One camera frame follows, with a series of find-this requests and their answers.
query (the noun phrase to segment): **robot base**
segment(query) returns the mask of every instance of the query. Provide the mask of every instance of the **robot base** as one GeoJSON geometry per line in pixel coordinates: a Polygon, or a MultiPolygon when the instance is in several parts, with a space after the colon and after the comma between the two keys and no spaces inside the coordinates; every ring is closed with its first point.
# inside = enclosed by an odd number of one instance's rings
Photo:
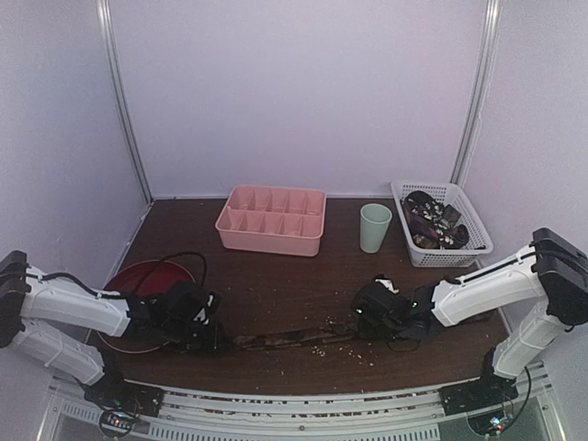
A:
{"type": "Polygon", "coordinates": [[[445,386],[439,390],[445,415],[472,412],[514,400],[518,397],[515,383],[476,379],[467,383],[445,386]]]}

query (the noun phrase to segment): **red plate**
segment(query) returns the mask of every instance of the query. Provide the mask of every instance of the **red plate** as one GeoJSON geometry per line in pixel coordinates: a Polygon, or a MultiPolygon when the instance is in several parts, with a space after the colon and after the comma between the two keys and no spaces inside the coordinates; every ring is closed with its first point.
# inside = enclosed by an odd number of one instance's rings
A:
{"type": "MultiPolygon", "coordinates": [[[[155,265],[157,265],[157,261],[150,260],[127,266],[107,283],[105,290],[118,292],[132,291],[139,280],[141,280],[149,271],[153,270],[155,265]]],[[[138,294],[141,297],[154,293],[166,292],[179,280],[195,281],[189,271],[183,266],[174,262],[164,262],[160,264],[149,277],[147,277],[139,288],[138,294]]],[[[124,354],[147,354],[148,352],[155,351],[161,346],[167,344],[165,340],[139,342],[124,338],[110,337],[102,333],[98,333],[98,336],[108,347],[124,354]]]]}

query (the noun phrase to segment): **metal frame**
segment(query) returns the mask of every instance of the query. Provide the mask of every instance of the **metal frame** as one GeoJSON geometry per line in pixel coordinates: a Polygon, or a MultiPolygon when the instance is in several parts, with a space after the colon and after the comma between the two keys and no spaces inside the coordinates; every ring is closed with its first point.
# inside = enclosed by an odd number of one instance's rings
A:
{"type": "MultiPolygon", "coordinates": [[[[550,440],[565,441],[559,404],[543,364],[535,363],[529,370],[533,379],[531,396],[541,404],[550,440]]],[[[143,423],[134,433],[158,441],[270,441],[292,437],[300,441],[375,441],[411,439],[410,434],[417,436],[413,439],[435,441],[440,439],[439,424],[466,417],[445,416],[437,392],[442,386],[311,396],[238,395],[163,387],[164,404],[159,417],[142,418],[143,423]]],[[[519,398],[514,402],[524,399],[527,387],[526,375],[522,375],[517,382],[519,398]]],[[[40,441],[52,439],[61,414],[91,424],[97,422],[100,410],[84,401],[82,391],[71,379],[54,378],[50,394],[49,417],[45,418],[40,441]]]]}
{"type": "Polygon", "coordinates": [[[117,101],[117,110],[119,113],[120,127],[124,135],[127,149],[129,150],[132,166],[135,175],[139,180],[141,192],[147,203],[153,202],[153,194],[149,188],[147,175],[143,166],[137,140],[132,128],[130,120],[129,106],[127,98],[125,97],[124,88],[122,85],[122,75],[120,74],[119,58],[117,56],[117,46],[114,39],[114,30],[112,28],[112,19],[110,17],[110,2],[109,0],[96,0],[98,11],[98,20],[102,30],[102,37],[104,39],[105,48],[108,57],[108,66],[110,68],[110,76],[114,86],[115,98],[117,101]]]}
{"type": "Polygon", "coordinates": [[[480,129],[480,113],[484,97],[488,90],[489,76],[494,58],[496,36],[498,35],[498,21],[500,18],[501,0],[488,0],[486,5],[486,20],[481,37],[480,57],[474,88],[469,102],[466,125],[461,137],[458,156],[451,175],[451,183],[463,187],[465,184],[471,156],[480,129]]]}

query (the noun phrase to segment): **pink organizer tray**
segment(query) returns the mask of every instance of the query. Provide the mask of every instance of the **pink organizer tray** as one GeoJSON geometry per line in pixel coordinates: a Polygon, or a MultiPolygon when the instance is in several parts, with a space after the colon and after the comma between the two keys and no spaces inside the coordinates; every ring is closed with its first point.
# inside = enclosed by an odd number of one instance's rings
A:
{"type": "Polygon", "coordinates": [[[216,227],[225,248],[314,256],[321,245],[326,200],[318,190],[238,186],[216,227]]]}

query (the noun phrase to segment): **white wall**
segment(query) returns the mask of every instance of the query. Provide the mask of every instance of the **white wall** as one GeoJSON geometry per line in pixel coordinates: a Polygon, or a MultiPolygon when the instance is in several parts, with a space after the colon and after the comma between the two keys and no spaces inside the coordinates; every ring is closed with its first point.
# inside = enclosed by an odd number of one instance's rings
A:
{"type": "MultiPolygon", "coordinates": [[[[0,256],[102,286],[144,211],[96,2],[0,5],[0,256]]],[[[51,373],[0,350],[0,438],[35,439],[51,373]]]]}
{"type": "MultiPolygon", "coordinates": [[[[497,260],[549,226],[588,251],[588,3],[503,6],[492,87],[466,192],[484,219],[497,260]]],[[[518,324],[529,302],[506,308],[518,324]]],[[[571,425],[586,439],[588,326],[544,356],[571,425]]]]}
{"type": "Polygon", "coordinates": [[[485,0],[118,0],[130,113],[156,197],[238,184],[388,195],[447,181],[485,0]]]}

